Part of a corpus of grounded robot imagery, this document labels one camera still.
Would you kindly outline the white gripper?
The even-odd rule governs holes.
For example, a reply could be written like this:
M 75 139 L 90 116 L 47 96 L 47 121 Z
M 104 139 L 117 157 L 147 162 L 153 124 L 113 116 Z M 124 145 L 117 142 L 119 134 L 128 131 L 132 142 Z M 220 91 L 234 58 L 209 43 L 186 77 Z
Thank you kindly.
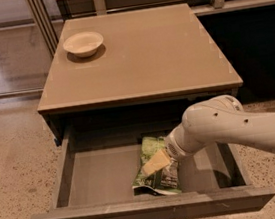
M 166 150 L 161 149 L 156 151 L 149 161 L 142 166 L 140 171 L 145 177 L 169 165 L 171 162 L 170 157 L 179 161 L 193 155 L 190 149 L 189 134 L 182 125 L 178 125 L 165 137 L 165 146 Z

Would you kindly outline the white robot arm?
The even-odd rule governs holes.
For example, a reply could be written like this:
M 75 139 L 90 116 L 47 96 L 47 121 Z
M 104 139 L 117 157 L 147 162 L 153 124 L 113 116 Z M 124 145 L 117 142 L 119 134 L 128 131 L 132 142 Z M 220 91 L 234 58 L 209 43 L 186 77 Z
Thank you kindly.
M 241 144 L 275 154 L 275 113 L 249 113 L 233 96 L 213 97 L 187 108 L 181 123 L 164 142 L 165 145 L 142 166 L 145 176 L 216 142 Z

